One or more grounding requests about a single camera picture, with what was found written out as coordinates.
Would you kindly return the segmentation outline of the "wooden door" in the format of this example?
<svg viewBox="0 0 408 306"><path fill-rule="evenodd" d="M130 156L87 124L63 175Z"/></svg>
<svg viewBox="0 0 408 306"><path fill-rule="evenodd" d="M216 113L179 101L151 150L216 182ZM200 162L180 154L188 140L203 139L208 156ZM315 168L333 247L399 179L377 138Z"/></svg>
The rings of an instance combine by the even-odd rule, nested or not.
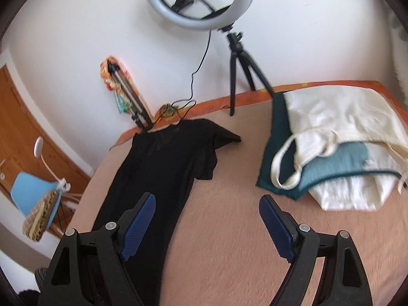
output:
<svg viewBox="0 0 408 306"><path fill-rule="evenodd" d="M47 136L23 103L8 69L1 67L0 94L1 186L9 193L18 173L27 172L54 182L54 175L71 184L71 192L81 194L88 177Z"/></svg>

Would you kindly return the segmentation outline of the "light blue chair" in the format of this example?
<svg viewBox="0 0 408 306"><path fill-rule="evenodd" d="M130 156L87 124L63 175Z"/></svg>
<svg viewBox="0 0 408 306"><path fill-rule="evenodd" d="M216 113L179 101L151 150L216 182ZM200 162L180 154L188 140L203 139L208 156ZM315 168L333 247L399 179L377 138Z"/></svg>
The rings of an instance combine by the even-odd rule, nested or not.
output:
<svg viewBox="0 0 408 306"><path fill-rule="evenodd" d="M22 232L30 240L39 242L44 232L53 223L63 193L71 185L61 182L47 182L29 173L18 174L10 195L25 217Z"/></svg>

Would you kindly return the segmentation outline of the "black mini tripod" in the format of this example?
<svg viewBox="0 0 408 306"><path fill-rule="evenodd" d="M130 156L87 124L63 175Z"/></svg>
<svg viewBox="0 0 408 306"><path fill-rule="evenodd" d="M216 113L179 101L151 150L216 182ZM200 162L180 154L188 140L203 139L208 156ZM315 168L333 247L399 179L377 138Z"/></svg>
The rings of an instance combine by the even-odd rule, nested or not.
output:
<svg viewBox="0 0 408 306"><path fill-rule="evenodd" d="M226 38L229 43L229 50L230 50L230 60L229 60L229 115L232 117L235 113L236 108L236 63L239 62L244 75L246 76L246 80L250 87L250 90L255 92L255 84L252 77L252 71L255 73L263 87L265 88L266 92L270 95L272 99L274 96L274 90L270 82L268 81L267 77L264 75L263 71L253 59L250 53L244 49L244 46L241 43L243 38L242 32L234 32L233 25L228 25L224 28L219 29L219 31L226 34Z"/></svg>

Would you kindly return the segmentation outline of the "teal folded garment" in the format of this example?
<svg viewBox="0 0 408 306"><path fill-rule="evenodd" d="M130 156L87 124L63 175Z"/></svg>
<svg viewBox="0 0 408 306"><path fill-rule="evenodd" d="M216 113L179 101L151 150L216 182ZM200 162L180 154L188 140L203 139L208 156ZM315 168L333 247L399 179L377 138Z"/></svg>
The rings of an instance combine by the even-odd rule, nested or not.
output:
<svg viewBox="0 0 408 306"><path fill-rule="evenodd" d="M399 164L376 144L346 142L327 158L315 158L302 171L293 189L280 189L272 183L274 162L279 164L279 181L284 183L294 172L295 141L283 93L274 95L272 129L266 144L257 186L272 193L299 200L306 193L325 210L373 210L384 204L400 177Z"/></svg>

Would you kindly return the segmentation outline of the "folded tripod with colourful cloth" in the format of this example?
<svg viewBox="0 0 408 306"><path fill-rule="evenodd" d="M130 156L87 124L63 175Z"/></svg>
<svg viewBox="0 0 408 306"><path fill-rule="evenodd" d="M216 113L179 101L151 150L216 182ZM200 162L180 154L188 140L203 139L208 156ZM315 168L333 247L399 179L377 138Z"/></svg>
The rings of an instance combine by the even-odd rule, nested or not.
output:
<svg viewBox="0 0 408 306"><path fill-rule="evenodd" d="M107 89L114 94L119 113L130 115L140 130L151 130L154 125L153 116L121 62L114 57L107 57L100 64L100 77Z"/></svg>

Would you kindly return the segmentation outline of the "black garment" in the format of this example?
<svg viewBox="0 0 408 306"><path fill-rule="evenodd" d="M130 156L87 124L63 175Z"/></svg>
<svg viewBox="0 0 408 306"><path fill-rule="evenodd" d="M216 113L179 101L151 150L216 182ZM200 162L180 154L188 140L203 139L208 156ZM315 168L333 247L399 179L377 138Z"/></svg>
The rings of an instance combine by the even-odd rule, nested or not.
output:
<svg viewBox="0 0 408 306"><path fill-rule="evenodd" d="M136 134L119 167L93 229L117 221L146 192L156 198L154 217L126 270L144 305L158 305L169 242L195 180L210 180L216 150L241 138L210 120L182 120Z"/></svg>

